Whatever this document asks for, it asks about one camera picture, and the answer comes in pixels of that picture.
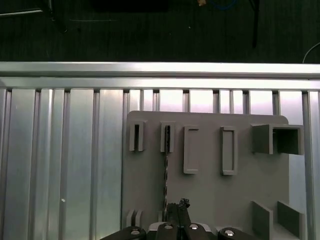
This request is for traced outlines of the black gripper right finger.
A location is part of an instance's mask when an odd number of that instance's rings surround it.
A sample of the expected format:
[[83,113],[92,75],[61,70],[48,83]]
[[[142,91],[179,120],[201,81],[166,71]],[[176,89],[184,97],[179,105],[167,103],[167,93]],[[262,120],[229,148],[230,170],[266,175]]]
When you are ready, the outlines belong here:
[[178,204],[182,240],[258,240],[257,237],[233,227],[222,228],[217,233],[206,230],[203,225],[191,221],[188,212],[189,206],[189,201],[185,198],[182,198]]

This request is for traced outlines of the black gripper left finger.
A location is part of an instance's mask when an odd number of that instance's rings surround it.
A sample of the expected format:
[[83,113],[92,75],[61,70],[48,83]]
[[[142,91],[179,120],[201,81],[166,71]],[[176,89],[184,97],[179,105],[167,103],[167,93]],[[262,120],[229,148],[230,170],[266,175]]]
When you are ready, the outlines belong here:
[[148,230],[128,226],[102,238],[102,240],[177,240],[179,238],[179,217],[177,205],[170,203],[164,222],[151,224]]

